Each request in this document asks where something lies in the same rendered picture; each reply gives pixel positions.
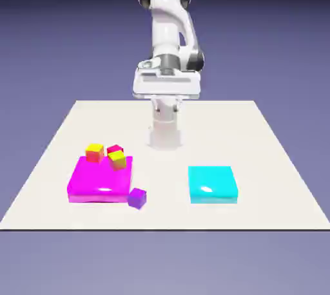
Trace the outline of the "small purple cube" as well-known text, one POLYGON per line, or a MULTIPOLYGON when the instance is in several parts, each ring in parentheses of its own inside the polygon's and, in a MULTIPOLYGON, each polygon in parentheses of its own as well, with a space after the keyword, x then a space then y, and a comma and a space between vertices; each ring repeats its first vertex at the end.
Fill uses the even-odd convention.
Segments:
POLYGON ((146 203, 146 191, 139 188, 133 188, 128 195, 128 205, 136 209, 141 209, 146 203))

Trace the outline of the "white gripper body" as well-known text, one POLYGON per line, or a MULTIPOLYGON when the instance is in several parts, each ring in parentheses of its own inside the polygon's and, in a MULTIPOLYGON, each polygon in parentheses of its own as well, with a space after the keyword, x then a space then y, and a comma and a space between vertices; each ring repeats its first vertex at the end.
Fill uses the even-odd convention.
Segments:
POLYGON ((173 75, 161 75, 160 69, 135 70, 133 96, 138 99, 174 96, 197 99, 200 95, 200 73, 174 70, 173 75))

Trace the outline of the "large cyan box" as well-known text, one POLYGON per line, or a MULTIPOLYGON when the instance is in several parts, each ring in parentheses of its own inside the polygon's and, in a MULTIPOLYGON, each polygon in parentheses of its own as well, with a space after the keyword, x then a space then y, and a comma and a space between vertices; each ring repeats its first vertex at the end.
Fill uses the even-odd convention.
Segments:
POLYGON ((189 196, 192 204, 235 204, 238 187, 230 166, 189 166, 189 196))

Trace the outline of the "large magenta box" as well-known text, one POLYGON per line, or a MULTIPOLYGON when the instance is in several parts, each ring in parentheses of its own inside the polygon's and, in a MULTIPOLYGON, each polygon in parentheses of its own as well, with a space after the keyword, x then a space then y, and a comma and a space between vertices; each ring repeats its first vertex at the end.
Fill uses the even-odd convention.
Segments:
POLYGON ((108 158, 101 162, 88 162, 79 157, 67 186, 71 203, 125 203, 131 186, 133 158, 126 157, 126 167, 115 170, 108 158))

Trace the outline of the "small yellow cube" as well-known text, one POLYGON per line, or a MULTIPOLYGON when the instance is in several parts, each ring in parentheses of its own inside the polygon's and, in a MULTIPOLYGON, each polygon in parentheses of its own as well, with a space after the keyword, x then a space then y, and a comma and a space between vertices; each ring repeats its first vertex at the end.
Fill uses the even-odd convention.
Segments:
POLYGON ((99 163, 104 158, 104 146, 102 144, 89 144, 85 150, 86 161, 91 163, 99 163))
POLYGON ((108 153, 110 165, 114 170, 126 168, 126 157, 121 150, 108 153))

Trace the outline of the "small red cube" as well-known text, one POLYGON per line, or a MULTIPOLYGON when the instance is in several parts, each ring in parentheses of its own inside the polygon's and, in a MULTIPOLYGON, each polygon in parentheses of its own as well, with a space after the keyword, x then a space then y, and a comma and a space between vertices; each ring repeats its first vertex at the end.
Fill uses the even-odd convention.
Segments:
POLYGON ((106 149, 107 155, 124 155, 124 149, 119 145, 112 145, 106 149))

